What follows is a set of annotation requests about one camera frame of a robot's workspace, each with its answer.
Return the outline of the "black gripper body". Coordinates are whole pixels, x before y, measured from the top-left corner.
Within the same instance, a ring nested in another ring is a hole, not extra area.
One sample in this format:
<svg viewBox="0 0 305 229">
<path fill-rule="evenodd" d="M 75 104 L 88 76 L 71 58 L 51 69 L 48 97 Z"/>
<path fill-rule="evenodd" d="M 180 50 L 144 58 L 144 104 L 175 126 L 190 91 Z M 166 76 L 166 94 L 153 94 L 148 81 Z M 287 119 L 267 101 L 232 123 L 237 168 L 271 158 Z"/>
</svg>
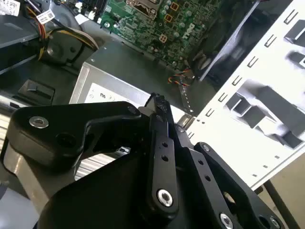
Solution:
<svg viewBox="0 0 305 229">
<path fill-rule="evenodd" d="M 205 229 L 202 201 L 192 196 L 175 158 L 123 156 L 58 191 L 40 229 Z"/>
</svg>

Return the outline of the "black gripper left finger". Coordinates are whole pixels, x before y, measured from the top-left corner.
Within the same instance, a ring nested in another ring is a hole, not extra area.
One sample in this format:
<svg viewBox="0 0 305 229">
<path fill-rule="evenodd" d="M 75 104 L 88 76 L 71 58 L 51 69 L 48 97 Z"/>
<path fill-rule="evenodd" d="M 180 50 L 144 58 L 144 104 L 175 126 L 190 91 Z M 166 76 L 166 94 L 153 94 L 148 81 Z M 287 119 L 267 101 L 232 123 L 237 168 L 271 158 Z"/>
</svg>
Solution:
<svg viewBox="0 0 305 229">
<path fill-rule="evenodd" d="M 41 214 L 64 187 L 131 154 L 168 154 L 170 104 L 151 94 L 141 113 L 129 102 L 24 107 L 10 119 L 1 162 Z"/>
</svg>

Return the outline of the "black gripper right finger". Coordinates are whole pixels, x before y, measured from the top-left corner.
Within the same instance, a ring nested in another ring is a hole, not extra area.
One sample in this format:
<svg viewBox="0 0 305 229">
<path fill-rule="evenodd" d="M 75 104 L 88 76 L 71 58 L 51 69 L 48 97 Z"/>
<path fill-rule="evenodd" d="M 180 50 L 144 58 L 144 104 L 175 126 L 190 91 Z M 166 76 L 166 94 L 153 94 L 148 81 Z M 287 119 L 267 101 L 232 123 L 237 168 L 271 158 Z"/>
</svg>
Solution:
<svg viewBox="0 0 305 229">
<path fill-rule="evenodd" d="M 170 229 L 282 229 L 283 222 L 204 142 L 193 145 L 167 111 Z"/>
</svg>

